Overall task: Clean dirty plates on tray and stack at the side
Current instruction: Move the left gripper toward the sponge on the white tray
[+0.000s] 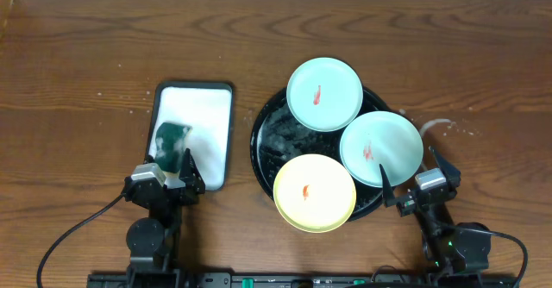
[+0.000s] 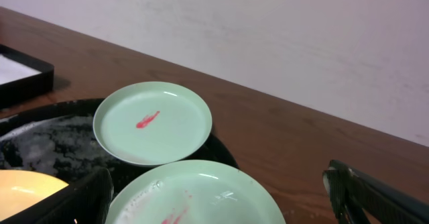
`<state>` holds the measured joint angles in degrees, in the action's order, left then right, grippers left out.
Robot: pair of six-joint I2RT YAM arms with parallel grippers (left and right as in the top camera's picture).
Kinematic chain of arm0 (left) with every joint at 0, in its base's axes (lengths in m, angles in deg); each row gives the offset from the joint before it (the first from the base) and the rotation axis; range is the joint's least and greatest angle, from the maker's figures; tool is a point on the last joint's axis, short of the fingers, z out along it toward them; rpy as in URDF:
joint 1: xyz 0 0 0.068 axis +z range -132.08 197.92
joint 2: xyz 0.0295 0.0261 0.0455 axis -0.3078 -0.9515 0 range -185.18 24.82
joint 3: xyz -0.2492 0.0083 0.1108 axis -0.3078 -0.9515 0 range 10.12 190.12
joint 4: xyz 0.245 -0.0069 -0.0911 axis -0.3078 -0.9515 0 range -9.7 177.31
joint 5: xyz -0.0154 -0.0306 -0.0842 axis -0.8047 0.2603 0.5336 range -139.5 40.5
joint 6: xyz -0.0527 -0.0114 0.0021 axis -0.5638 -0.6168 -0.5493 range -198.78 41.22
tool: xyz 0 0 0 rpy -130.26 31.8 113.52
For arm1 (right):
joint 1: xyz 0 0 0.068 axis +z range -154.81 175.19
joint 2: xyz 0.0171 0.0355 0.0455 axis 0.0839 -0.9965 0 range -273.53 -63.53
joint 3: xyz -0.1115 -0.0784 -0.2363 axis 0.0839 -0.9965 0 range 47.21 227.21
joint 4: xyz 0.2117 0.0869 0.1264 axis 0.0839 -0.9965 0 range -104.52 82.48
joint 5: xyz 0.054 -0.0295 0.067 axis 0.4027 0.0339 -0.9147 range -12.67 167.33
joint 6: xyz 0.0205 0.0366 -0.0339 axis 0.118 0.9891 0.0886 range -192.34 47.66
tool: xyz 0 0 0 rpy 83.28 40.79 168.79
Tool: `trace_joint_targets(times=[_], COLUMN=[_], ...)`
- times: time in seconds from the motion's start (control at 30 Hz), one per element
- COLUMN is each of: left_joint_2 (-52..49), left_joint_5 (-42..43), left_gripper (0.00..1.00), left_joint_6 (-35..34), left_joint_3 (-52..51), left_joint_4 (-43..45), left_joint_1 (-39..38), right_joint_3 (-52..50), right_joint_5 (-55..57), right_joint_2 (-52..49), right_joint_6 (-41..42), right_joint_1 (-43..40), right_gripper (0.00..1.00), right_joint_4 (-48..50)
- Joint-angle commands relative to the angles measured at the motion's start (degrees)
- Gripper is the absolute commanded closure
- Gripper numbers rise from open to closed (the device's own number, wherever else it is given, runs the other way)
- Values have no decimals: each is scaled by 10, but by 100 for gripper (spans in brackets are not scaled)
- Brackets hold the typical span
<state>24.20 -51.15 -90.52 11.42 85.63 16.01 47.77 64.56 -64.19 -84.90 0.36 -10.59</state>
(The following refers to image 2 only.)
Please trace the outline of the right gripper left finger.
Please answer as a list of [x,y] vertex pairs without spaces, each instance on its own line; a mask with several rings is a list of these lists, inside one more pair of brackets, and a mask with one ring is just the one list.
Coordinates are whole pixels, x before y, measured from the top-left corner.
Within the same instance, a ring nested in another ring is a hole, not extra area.
[[42,201],[6,218],[2,224],[103,224],[113,197],[106,168],[69,184]]

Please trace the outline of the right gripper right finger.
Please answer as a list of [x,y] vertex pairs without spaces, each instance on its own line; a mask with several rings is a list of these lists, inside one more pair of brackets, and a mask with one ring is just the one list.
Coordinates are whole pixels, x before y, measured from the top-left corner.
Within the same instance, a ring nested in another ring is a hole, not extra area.
[[368,223],[367,214],[380,223],[428,222],[427,204],[344,162],[331,160],[322,179],[339,223]]

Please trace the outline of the green plate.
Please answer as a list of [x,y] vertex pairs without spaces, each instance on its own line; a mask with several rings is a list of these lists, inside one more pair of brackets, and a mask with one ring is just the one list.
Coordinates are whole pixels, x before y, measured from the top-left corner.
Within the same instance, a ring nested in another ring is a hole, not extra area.
[[159,166],[195,153],[212,130],[212,114],[195,92],[169,82],[140,82],[110,94],[97,107],[93,133],[113,157]]
[[207,160],[166,164],[113,200],[110,224],[285,224],[271,195],[239,169]]

